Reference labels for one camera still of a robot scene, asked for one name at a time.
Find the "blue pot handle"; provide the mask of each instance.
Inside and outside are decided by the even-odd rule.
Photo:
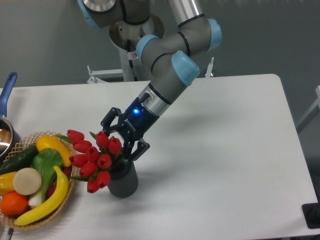
[[[15,85],[18,74],[16,72],[11,72],[8,79],[5,82],[4,88],[0,95],[0,116],[7,116],[7,103],[11,93],[12,88]]]

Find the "tulip bouquet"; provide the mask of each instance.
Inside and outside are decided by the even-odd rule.
[[[76,130],[68,130],[67,136],[57,134],[56,137],[71,143],[79,154],[69,158],[71,164],[79,170],[79,176],[71,178],[87,182],[87,192],[95,193],[107,186],[111,180],[110,171],[121,159],[122,143],[116,137],[109,138],[103,131],[97,134],[90,132],[96,145],[85,140],[85,135]]]

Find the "gray vase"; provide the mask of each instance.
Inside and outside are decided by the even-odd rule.
[[[111,181],[107,187],[114,196],[127,198],[137,190],[139,181],[133,161],[121,163],[110,175]]]

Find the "blue led light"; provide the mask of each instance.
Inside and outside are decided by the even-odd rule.
[[[133,109],[133,114],[138,115],[140,113],[140,110],[136,107]]]

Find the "lettuce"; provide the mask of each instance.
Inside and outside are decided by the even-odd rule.
[[[51,148],[42,150],[32,160],[31,168],[37,170],[41,175],[41,187],[29,198],[29,206],[35,208],[46,200],[46,194],[51,184],[56,180],[57,174],[54,166],[63,167],[61,154]]]

